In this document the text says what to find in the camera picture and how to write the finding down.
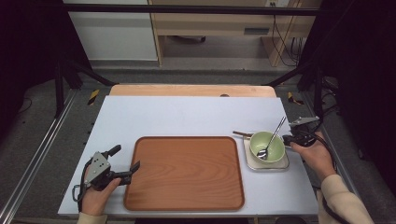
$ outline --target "beige sleeve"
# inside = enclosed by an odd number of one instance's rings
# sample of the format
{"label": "beige sleeve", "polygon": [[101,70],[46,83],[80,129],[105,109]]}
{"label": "beige sleeve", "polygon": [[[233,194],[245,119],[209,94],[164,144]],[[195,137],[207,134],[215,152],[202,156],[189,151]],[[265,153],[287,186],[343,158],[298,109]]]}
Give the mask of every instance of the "beige sleeve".
{"label": "beige sleeve", "polygon": [[93,217],[84,213],[79,213],[77,224],[106,224],[107,216]]}
{"label": "beige sleeve", "polygon": [[334,213],[347,222],[359,224],[374,223],[362,201],[347,189],[341,176],[330,175],[326,177],[322,182],[321,191],[318,191],[319,223],[338,223],[324,210],[322,204],[323,196]]}

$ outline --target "green bowl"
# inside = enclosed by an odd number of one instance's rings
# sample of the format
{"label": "green bowl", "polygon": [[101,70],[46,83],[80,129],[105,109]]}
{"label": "green bowl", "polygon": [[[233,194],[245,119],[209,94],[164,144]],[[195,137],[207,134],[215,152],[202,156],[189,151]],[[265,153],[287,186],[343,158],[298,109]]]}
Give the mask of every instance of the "green bowl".
{"label": "green bowl", "polygon": [[276,135],[274,141],[268,148],[267,160],[262,160],[257,157],[257,153],[267,147],[272,135],[273,133],[269,132],[258,132],[254,133],[250,137],[250,153],[253,155],[255,161],[262,163],[272,163],[280,161],[285,155],[285,144],[283,144],[282,139]]}

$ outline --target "yellow and black tape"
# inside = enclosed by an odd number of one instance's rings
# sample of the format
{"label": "yellow and black tape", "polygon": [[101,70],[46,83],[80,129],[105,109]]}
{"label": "yellow and black tape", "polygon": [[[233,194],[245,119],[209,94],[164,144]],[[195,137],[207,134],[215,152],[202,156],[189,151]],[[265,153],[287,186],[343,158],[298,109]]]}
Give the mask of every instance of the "yellow and black tape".
{"label": "yellow and black tape", "polygon": [[87,105],[93,105],[93,102],[96,100],[96,96],[99,94],[99,90],[92,91],[90,100],[88,101]]}
{"label": "yellow and black tape", "polygon": [[304,101],[295,100],[295,99],[293,98],[293,95],[291,94],[291,92],[288,92],[288,100],[289,100],[289,102],[295,103],[295,104],[297,104],[297,105],[303,105],[303,104],[304,104]]}

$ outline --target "hand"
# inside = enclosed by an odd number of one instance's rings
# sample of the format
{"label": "hand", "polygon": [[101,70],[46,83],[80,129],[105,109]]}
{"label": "hand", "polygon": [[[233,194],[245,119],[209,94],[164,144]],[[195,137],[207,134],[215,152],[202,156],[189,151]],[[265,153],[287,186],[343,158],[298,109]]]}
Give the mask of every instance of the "hand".
{"label": "hand", "polygon": [[120,178],[113,179],[105,189],[96,191],[93,188],[87,189],[82,199],[81,212],[90,216],[101,216],[111,193],[119,186]]}
{"label": "hand", "polygon": [[[323,138],[322,133],[316,133],[316,135]],[[329,151],[319,141],[316,141],[311,147],[302,147],[296,143],[290,143],[290,146],[317,173],[320,182],[327,176],[336,174],[332,167],[332,157]]]}

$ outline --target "person's left hand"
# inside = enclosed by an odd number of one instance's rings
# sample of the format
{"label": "person's left hand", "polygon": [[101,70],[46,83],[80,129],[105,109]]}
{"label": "person's left hand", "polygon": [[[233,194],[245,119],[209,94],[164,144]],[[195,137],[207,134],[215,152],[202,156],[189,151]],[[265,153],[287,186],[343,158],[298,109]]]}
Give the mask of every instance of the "person's left hand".
{"label": "person's left hand", "polygon": [[82,199],[81,212],[90,216],[101,216],[111,193],[119,186],[120,178],[113,179],[105,189],[96,191],[93,188],[87,189]]}

